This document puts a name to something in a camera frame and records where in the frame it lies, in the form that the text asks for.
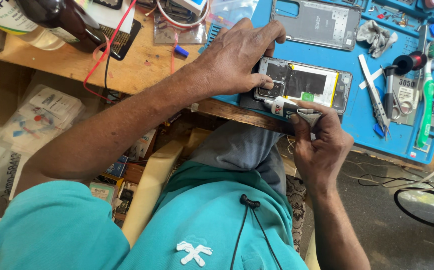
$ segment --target teal t-shirt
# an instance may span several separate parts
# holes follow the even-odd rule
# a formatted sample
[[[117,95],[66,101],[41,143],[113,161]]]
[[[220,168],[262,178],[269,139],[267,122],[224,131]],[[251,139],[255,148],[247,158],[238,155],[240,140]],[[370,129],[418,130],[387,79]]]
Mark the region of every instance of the teal t-shirt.
[[[32,187],[0,221],[0,269],[230,269],[245,206],[255,213],[282,269],[307,269],[293,249],[291,206],[255,171],[185,162],[170,178],[132,249],[111,206],[73,181]],[[233,269],[278,269],[256,218],[247,213]]]

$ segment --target brown bottle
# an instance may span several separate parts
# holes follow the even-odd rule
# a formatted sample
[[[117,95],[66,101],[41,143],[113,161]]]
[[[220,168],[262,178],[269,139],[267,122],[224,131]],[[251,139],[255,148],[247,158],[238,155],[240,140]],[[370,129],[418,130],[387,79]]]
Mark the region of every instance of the brown bottle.
[[[82,8],[89,0],[16,0],[23,14],[34,23],[82,52],[93,52],[105,43],[100,25]]]

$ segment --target green toothbrush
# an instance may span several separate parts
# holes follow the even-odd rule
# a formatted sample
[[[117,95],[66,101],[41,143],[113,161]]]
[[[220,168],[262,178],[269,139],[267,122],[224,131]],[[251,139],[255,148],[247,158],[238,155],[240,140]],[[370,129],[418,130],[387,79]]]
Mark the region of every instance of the green toothbrush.
[[[428,47],[428,61],[425,64],[424,71],[424,115],[420,121],[420,130],[417,136],[417,146],[419,148],[424,147],[429,138],[430,125],[432,121],[432,99],[434,98],[434,79],[432,78],[432,59],[434,58],[434,40],[430,42]]]

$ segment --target man's arm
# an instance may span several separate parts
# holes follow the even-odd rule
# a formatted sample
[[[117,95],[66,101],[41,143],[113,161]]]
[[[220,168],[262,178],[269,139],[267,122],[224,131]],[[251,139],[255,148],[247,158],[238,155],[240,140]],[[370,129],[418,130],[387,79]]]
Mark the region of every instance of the man's arm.
[[[251,74],[262,54],[285,41],[278,21],[254,28],[248,18],[222,28],[207,50],[156,85],[72,127],[25,164],[15,194],[55,179],[81,181],[99,175],[135,141],[185,106],[214,95],[242,93],[272,79]]]
[[[292,115],[295,128],[294,160],[311,199],[315,223],[315,247],[322,270],[366,270],[370,263],[360,245],[337,193],[336,179],[353,138],[340,127],[334,109],[314,102],[297,101],[322,112],[311,140],[309,124]]]

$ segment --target t-shirt logo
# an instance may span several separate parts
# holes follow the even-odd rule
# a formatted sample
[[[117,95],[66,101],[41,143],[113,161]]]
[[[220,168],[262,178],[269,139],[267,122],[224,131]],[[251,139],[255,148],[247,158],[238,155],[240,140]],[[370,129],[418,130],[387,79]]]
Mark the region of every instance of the t-shirt logo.
[[[203,267],[206,264],[206,262],[199,256],[199,253],[202,252],[203,254],[212,255],[212,252],[214,252],[211,248],[203,246],[201,244],[198,245],[196,248],[194,248],[191,244],[185,241],[182,241],[177,244],[177,251],[182,251],[182,250],[188,253],[185,257],[183,257],[180,260],[180,263],[182,265],[185,265],[186,263],[194,259],[195,262],[200,267]]]

